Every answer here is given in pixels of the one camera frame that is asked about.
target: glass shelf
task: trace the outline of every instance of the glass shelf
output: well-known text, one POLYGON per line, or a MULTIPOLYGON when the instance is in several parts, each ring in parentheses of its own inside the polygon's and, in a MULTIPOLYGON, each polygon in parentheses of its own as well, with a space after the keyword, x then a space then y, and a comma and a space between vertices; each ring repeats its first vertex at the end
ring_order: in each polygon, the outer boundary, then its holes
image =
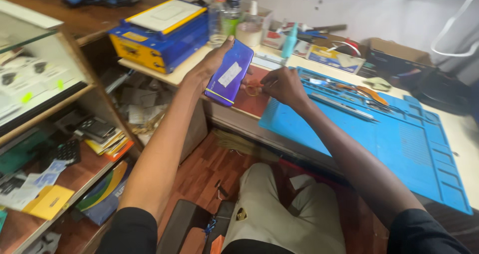
POLYGON ((0 54, 55 34, 24 20, 0 12, 0 54))

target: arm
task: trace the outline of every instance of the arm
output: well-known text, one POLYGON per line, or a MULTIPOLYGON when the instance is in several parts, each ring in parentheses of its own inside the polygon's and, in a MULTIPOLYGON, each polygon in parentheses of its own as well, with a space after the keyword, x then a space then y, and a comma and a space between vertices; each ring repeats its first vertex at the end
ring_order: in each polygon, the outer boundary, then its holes
POLYGON ((289 105, 311 126, 346 178, 388 229, 404 210, 425 210, 386 165, 334 124, 309 99, 296 70, 284 67, 271 71, 261 83, 264 92, 289 105))
POLYGON ((144 209, 159 222, 170 197, 196 102, 233 43, 234 37, 228 37, 221 48, 208 53, 185 76, 166 115, 131 171, 118 210, 144 209))

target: lcd separator machine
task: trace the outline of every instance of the lcd separator machine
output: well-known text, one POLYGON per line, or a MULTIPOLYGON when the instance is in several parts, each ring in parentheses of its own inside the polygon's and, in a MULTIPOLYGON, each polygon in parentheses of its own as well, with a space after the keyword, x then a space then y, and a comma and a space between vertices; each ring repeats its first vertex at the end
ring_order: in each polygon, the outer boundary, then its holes
POLYGON ((170 74, 208 41, 206 7, 168 0, 108 31, 118 56, 170 74))

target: white bottle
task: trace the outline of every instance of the white bottle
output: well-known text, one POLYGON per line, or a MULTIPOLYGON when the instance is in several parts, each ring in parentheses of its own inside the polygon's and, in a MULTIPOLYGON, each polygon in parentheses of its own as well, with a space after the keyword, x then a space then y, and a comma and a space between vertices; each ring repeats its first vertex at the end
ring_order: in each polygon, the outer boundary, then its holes
POLYGON ((261 17, 258 16, 258 3, 251 1, 249 14, 236 27, 236 39, 250 48, 260 44, 262 37, 261 17))
POLYGON ((214 0, 208 7, 208 30, 210 46, 216 48, 226 40, 223 19, 226 11, 226 0, 214 0))

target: person's right hand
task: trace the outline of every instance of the person's right hand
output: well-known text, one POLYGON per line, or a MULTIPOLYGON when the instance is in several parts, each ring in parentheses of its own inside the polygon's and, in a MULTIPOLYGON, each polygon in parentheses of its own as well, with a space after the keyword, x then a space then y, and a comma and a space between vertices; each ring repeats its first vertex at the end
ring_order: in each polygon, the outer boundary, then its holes
POLYGON ((300 109, 309 101, 296 69, 282 67, 271 71, 260 83, 264 85, 261 88, 262 92, 289 105, 293 110, 300 109))

